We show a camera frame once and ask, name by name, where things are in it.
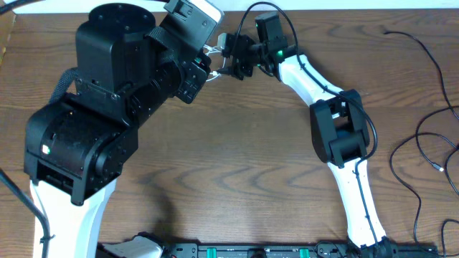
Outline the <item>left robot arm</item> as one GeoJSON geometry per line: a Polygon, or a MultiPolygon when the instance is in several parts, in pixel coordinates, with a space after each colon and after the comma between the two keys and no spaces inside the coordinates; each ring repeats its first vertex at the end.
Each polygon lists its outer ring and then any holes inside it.
{"type": "Polygon", "coordinates": [[[169,98],[191,103],[210,73],[204,45],[224,14],[208,1],[95,7],[75,35],[77,66],[27,122],[24,170],[46,229],[36,257],[94,257],[105,207],[140,127],[169,98]]]}

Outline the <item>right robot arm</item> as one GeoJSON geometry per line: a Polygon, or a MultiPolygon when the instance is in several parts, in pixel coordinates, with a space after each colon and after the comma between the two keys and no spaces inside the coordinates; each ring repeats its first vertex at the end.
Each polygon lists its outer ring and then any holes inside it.
{"type": "Polygon", "coordinates": [[[342,90],[315,70],[298,43],[289,44],[272,11],[255,19],[258,39],[240,31],[221,34],[218,45],[232,58],[228,74],[243,80],[259,67],[289,86],[307,105],[313,149],[331,170],[346,213],[348,257],[394,257],[372,198],[367,161],[375,152],[377,132],[356,90],[342,90]]]}

